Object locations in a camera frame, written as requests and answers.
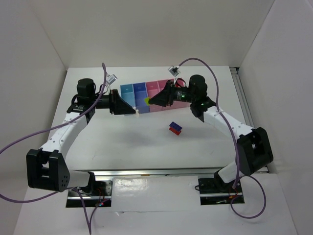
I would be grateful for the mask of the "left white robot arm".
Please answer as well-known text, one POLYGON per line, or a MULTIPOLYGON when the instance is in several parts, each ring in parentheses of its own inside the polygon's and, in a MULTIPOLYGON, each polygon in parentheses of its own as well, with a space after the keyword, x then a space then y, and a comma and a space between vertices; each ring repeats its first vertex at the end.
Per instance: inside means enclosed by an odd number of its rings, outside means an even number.
POLYGON ((135 109, 124 101, 118 90, 108 94, 96 92, 92 79, 78 81, 77 94, 60 128, 39 149, 31 149, 26 155, 28 185, 31 188, 63 192, 68 188, 80 188, 92 193, 95 188, 95 175, 90 171, 69 170, 65 159, 78 137, 87 127, 96 109, 108 109, 113 115, 135 114, 135 109))

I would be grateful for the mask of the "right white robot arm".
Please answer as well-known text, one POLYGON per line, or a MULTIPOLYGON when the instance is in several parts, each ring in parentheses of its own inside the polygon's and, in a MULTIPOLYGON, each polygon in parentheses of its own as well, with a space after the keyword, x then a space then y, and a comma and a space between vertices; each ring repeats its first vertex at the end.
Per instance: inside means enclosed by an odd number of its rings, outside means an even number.
POLYGON ((235 161, 215 173, 218 183, 234 183, 240 177, 250 176, 273 161, 266 130, 245 125, 219 108, 208 97, 203 76, 191 76, 187 87, 175 85, 168 80, 163 90, 149 99, 149 104, 166 107, 175 101, 189 103, 196 118, 212 125, 234 141, 235 161))

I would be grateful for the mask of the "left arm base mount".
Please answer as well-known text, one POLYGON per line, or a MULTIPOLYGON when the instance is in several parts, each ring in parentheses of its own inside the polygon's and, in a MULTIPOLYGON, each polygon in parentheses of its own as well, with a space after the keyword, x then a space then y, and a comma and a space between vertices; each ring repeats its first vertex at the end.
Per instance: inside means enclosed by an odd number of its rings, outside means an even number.
MULTIPOLYGON (((78 189, 86 208, 108 208, 112 206, 112 179, 97 180, 91 190, 78 189)), ((79 193, 71 190, 67 195, 66 208, 82 208, 79 193)))

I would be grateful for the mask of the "yellow green lego block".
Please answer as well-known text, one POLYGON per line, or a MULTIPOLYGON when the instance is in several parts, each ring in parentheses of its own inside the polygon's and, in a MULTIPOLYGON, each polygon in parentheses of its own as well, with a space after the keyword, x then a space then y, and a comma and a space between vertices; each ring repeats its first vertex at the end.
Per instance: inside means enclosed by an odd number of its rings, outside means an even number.
POLYGON ((144 102, 145 102, 145 104, 146 104, 147 106, 150 105, 149 100, 150 100, 149 97, 144 98, 144 102))

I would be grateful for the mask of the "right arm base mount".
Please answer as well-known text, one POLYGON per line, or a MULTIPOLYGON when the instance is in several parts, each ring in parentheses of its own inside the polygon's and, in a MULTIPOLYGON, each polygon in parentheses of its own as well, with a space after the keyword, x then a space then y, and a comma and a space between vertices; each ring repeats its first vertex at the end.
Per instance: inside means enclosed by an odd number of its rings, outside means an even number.
POLYGON ((226 205, 233 200, 234 204, 244 204, 243 190, 241 182, 237 183, 235 189, 232 183, 221 188, 214 184, 213 178, 199 178, 194 189, 200 193, 200 203, 204 205, 226 205))

